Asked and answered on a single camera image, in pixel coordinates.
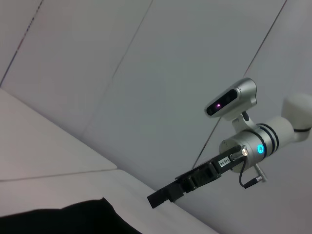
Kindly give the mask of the black t-shirt with FREE print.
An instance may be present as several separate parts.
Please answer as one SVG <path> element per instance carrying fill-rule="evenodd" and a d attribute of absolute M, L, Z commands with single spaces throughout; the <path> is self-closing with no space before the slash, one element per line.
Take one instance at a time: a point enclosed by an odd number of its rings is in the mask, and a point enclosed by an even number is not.
<path fill-rule="evenodd" d="M 142 234 L 104 198 L 0 216 L 0 234 Z"/>

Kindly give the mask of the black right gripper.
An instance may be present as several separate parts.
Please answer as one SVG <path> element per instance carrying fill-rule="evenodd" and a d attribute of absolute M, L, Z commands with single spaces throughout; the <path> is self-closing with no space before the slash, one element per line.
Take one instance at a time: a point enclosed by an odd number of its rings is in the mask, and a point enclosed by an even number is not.
<path fill-rule="evenodd" d="M 184 196 L 184 192 L 189 193 L 220 178 L 223 173 L 238 164 L 238 159 L 231 159 L 231 155 L 236 153 L 238 150 L 227 150 L 178 176 L 175 182 L 147 196 L 151 207 L 154 209 L 167 200 L 175 202 Z"/>

